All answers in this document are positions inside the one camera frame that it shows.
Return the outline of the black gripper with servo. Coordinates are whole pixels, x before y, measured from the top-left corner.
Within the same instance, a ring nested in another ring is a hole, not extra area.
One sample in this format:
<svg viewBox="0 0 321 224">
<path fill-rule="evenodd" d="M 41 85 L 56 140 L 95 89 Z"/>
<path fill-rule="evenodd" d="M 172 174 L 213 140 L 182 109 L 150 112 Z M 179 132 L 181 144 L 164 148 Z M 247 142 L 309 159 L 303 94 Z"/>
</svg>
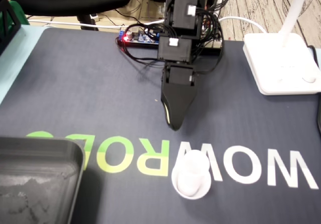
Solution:
<svg viewBox="0 0 321 224">
<path fill-rule="evenodd" d="M 161 102 L 167 125 L 174 131 L 180 129 L 185 115 L 196 97 L 196 72 L 193 66 L 167 64 L 162 76 Z"/>
</svg>

